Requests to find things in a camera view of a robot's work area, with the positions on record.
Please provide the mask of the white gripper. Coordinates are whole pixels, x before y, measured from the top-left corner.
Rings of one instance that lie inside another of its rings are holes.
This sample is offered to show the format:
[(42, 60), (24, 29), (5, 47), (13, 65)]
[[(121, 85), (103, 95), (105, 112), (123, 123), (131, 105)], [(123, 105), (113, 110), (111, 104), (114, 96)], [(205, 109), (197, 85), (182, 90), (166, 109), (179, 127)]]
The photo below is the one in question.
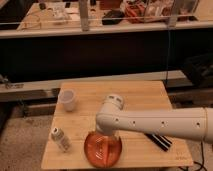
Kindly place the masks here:
[(96, 131), (104, 136), (114, 136), (115, 135), (115, 129), (111, 128), (111, 127), (103, 127), (103, 126), (97, 125)]

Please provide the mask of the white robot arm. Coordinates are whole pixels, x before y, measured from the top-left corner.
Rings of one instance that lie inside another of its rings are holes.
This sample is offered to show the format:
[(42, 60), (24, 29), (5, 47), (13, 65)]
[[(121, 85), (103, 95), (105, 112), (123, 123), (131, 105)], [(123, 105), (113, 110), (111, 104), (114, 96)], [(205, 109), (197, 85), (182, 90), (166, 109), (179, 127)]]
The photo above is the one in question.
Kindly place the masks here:
[(123, 130), (213, 144), (213, 108), (125, 111), (123, 106), (121, 96), (109, 94), (96, 114), (96, 130), (108, 136)]

